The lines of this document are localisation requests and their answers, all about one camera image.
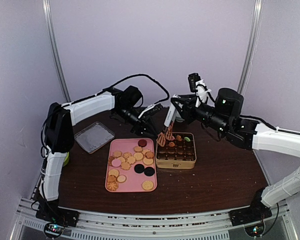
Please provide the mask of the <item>green round cookie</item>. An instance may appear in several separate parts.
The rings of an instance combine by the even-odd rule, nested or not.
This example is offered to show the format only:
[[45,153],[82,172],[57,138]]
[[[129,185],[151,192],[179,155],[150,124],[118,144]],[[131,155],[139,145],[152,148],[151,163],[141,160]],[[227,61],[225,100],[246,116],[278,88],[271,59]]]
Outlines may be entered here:
[[191,141],[191,139],[190,139],[189,137],[187,137],[187,136],[184,137],[184,140],[185,140],[186,142],[190,142],[190,141]]

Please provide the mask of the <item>silver metal tin lid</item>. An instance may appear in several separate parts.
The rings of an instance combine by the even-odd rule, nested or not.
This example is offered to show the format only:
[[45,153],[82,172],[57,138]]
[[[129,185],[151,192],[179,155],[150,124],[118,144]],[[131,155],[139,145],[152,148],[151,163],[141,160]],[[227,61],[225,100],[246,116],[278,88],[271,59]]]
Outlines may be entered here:
[[115,138],[115,133],[101,122],[94,122],[74,135],[75,141],[88,154],[92,154]]

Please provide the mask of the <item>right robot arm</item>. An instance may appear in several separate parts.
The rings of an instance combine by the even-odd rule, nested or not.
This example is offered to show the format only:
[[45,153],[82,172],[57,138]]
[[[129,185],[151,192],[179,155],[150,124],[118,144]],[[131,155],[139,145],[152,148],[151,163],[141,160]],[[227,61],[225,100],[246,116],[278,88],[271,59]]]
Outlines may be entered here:
[[[200,102],[195,94],[171,98],[181,117],[201,122],[215,130],[219,138],[245,150],[265,150],[300,158],[300,132],[274,127],[259,117],[242,115],[244,97],[230,88],[218,91],[214,106]],[[266,209],[300,192],[300,166],[290,175],[255,193],[246,210],[249,220],[258,220]]]

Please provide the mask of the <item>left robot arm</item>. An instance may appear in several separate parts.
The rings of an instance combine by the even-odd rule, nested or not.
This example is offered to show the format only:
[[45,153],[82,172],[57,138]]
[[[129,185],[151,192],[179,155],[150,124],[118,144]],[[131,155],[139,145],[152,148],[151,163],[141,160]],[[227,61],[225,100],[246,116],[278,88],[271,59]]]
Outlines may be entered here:
[[73,127],[76,124],[99,113],[111,111],[131,124],[131,132],[137,136],[154,138],[159,133],[152,116],[163,108],[162,102],[170,97],[166,96],[138,111],[136,104],[143,99],[141,91],[132,85],[125,90],[117,89],[116,86],[114,83],[93,95],[64,104],[54,102],[49,107],[40,130],[43,163],[36,201],[39,203],[38,210],[51,222],[62,218],[62,211],[58,207],[59,182],[64,160],[75,143]]

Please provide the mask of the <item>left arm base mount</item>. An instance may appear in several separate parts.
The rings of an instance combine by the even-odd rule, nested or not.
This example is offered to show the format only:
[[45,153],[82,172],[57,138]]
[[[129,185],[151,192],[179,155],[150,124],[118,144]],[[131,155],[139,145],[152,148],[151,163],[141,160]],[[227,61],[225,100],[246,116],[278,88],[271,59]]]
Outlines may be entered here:
[[80,213],[75,210],[64,208],[52,208],[47,205],[40,205],[35,214],[37,219],[46,222],[56,223],[64,227],[76,227]]

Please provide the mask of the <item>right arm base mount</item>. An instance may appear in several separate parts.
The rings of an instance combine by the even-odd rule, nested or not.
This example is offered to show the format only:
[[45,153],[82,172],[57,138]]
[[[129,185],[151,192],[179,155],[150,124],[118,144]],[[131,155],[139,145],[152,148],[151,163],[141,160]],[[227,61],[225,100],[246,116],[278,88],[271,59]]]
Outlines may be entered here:
[[260,222],[272,216],[272,211],[268,207],[249,206],[231,210],[229,218],[232,226],[246,225],[253,222]]

